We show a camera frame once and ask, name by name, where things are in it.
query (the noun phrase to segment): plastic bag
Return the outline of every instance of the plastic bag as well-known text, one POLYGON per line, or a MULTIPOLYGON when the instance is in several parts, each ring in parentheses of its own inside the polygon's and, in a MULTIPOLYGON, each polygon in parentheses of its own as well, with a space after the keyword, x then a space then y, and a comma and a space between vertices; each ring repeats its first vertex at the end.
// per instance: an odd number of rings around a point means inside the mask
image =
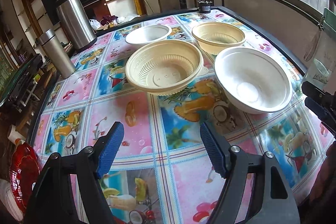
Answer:
POLYGON ((101 27, 101 24, 99 23, 99 21, 95 20, 95 19, 90 19, 90 25, 94 30, 97 30, 99 27, 101 27))

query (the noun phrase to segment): small black object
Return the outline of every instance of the small black object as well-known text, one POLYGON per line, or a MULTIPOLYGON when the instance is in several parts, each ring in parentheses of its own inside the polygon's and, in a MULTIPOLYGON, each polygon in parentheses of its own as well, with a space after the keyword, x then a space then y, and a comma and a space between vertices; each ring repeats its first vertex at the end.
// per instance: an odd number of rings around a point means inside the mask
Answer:
POLYGON ((314 112, 322 124, 336 138, 336 92, 331 95, 305 81, 302 83, 302 93, 307 95, 304 101, 306 107, 314 112))
POLYGON ((267 151, 262 156, 245 153, 238 146, 231 146, 225 137, 212 132, 205 123, 200 133, 215 171, 226 179, 207 224, 235 223, 248 173, 255 174, 251 200, 245 220, 239 223, 300 223, 292 190, 273 153, 267 151))
POLYGON ((211 12, 211 8, 210 8, 211 3, 212 1, 199 0, 198 1, 199 12, 201 14, 209 14, 211 12))
POLYGON ((106 174, 124 137, 124 126, 115 122, 107 135, 76 155, 52 153, 44 165, 28 201, 24 224, 79 224, 70 174, 76 174, 85 213, 90 224, 115 224, 115 218, 98 179, 106 174))

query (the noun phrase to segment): metal container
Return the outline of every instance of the metal container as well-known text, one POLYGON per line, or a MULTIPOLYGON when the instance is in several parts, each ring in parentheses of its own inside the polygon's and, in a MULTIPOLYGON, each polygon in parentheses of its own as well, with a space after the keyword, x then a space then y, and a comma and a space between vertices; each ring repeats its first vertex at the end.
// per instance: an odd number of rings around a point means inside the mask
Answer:
POLYGON ((57 0, 56 7, 61 26, 78 52, 97 41, 80 0, 57 0))
POLYGON ((211 12, 211 5, 212 1, 207 0, 199 0, 198 6, 199 6, 199 13, 201 14, 209 14, 211 12))
POLYGON ((75 66, 64 51, 53 29, 47 30, 37 39, 37 42, 64 79, 75 72, 75 66))

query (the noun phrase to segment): disposable bowl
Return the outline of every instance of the disposable bowl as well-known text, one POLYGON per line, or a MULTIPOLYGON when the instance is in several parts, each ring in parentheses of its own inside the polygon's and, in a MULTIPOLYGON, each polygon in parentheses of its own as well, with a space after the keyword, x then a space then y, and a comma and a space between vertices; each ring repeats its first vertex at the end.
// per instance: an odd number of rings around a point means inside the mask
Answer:
POLYGON ((225 48, 240 46, 246 41, 241 29, 222 22, 199 24, 192 29, 192 35, 204 51, 215 55, 225 48))
POLYGON ((227 48, 217 55, 214 70, 229 101, 244 112, 277 112, 291 100, 292 85, 288 75, 261 51, 227 48))
POLYGON ((128 59, 125 73, 134 87, 163 96, 183 90, 206 72, 196 46, 181 40, 164 40, 137 50, 128 59))
POLYGON ((130 32, 126 36, 126 42, 132 45, 146 45, 167 38, 172 30, 166 25, 148 25, 130 32))

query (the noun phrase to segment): table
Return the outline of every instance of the table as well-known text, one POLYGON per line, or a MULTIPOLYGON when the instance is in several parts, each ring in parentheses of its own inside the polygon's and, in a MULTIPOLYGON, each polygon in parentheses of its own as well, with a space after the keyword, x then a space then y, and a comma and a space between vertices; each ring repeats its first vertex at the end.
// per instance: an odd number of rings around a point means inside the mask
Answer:
MULTIPOLYGON (((100 181, 107 202, 114 204, 113 214, 126 223, 133 210, 152 211, 154 220, 148 223, 203 222, 224 184, 200 139, 200 123, 208 121, 232 145, 248 153, 273 152, 297 203, 302 202, 333 141, 332 134, 304 105, 298 71, 302 65, 291 63, 288 59, 295 57, 279 42, 269 41, 271 36, 264 30, 225 8, 214 8, 210 14, 180 11, 156 17, 106 33, 91 48, 71 58, 77 71, 54 85, 31 138, 42 162, 53 152, 71 155, 93 145, 120 121, 125 137, 110 172, 100 181), (199 47, 191 35, 192 27, 208 21, 239 27, 247 37, 244 46, 265 52, 288 72, 293 95, 285 110, 251 115, 236 109, 214 77, 215 56, 202 50, 209 72, 175 95, 156 97, 141 92, 127 82, 125 74, 115 73, 136 50, 125 43, 132 30, 166 24, 172 28, 168 39, 199 47)), ((79 217, 87 221, 76 177, 71 181, 79 217)), ((236 221, 245 218, 252 181, 250 174, 236 221)))

